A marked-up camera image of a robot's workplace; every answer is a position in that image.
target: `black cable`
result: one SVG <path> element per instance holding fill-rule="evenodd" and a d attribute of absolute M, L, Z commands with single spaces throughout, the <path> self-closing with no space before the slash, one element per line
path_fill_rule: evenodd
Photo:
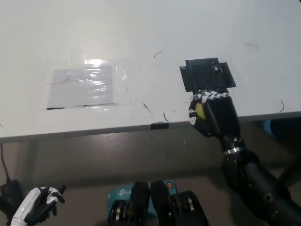
<path fill-rule="evenodd" d="M 6 174 L 6 182 L 9 182 L 11 180 L 9 178 L 8 169 L 6 168 L 6 164 L 5 164 L 4 158 L 3 158 L 3 144 L 2 143 L 0 144 L 0 147 L 1 147 L 1 160 L 2 160 L 3 168 L 4 168 L 4 171 L 5 171 L 5 174 Z"/>

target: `transparent plastic sheet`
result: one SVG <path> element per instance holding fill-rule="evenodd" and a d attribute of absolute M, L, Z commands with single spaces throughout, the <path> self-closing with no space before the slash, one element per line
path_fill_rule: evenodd
<path fill-rule="evenodd" d="M 130 103 L 126 61 L 85 60 L 50 69 L 48 110 Z"/>

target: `robotic arm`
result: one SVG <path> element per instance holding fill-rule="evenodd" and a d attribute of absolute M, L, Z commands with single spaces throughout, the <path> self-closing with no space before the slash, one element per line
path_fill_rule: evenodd
<path fill-rule="evenodd" d="M 10 225 L 33 226 L 47 220 L 51 210 L 56 215 L 56 203 L 58 201 L 65 202 L 62 197 L 65 188 L 66 186 L 61 186 L 58 190 L 53 187 L 32 189 L 14 214 Z"/>
<path fill-rule="evenodd" d="M 287 188 L 246 148 L 228 93 L 200 92 L 194 96 L 189 114 L 200 133 L 219 139 L 226 181 L 257 218 L 271 226 L 301 225 L 301 208 L 292 201 Z"/>

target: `silver ring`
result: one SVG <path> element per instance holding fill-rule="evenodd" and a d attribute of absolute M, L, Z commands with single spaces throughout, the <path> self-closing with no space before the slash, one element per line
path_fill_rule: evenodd
<path fill-rule="evenodd" d="M 235 147 L 233 149 L 225 151 L 224 154 L 234 154 L 234 153 L 239 152 L 241 150 L 244 150 L 244 148 L 243 147 Z"/>

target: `gray floor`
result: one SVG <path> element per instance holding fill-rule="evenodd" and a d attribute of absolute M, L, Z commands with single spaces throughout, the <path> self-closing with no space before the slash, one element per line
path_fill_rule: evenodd
<path fill-rule="evenodd" d="M 252 123 L 242 125 L 248 147 L 275 175 L 292 156 Z M 221 174 L 218 142 L 193 128 L 9 143 L 4 158 L 24 193 L 34 186 L 68 186 L 66 204 L 44 226 L 102 226 L 107 219 L 107 193 L 136 180 L 175 179 L 178 191 L 192 190 L 211 226 L 262 226 L 227 188 Z M 0 167 L 0 183 L 5 183 Z M 290 189 L 301 203 L 300 184 Z M 0 214 L 5 224 L 5 216 Z"/>

